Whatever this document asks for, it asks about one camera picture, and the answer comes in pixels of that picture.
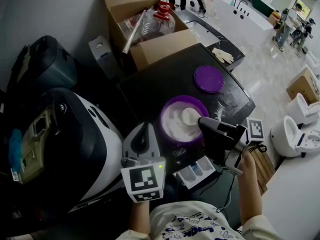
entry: round purple plate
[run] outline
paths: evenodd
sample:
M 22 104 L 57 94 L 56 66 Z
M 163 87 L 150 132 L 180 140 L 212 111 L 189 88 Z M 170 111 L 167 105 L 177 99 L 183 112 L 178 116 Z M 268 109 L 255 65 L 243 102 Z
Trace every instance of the round purple plate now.
M 214 94 L 220 92 L 225 79 L 219 70 L 212 66 L 201 66 L 194 72 L 196 85 L 203 91 Z

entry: white glove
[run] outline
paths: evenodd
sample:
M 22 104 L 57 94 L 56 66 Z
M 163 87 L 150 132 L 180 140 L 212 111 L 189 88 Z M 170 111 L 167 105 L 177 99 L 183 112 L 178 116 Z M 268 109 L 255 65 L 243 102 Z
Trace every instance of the white glove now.
M 213 48 L 212 53 L 222 63 L 225 63 L 225 61 L 228 62 L 229 64 L 234 62 L 234 57 L 230 53 L 227 53 L 223 50 Z

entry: white bathtub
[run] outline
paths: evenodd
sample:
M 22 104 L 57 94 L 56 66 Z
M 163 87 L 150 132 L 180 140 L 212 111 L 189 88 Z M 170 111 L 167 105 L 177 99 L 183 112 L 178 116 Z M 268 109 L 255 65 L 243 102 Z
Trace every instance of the white bathtub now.
M 230 5 L 231 1 L 213 0 L 212 9 L 216 11 L 215 15 L 222 27 L 239 33 L 252 46 L 263 46 L 274 33 L 273 26 L 244 2 L 240 3 L 237 9 L 240 0 L 236 0 L 235 6 Z

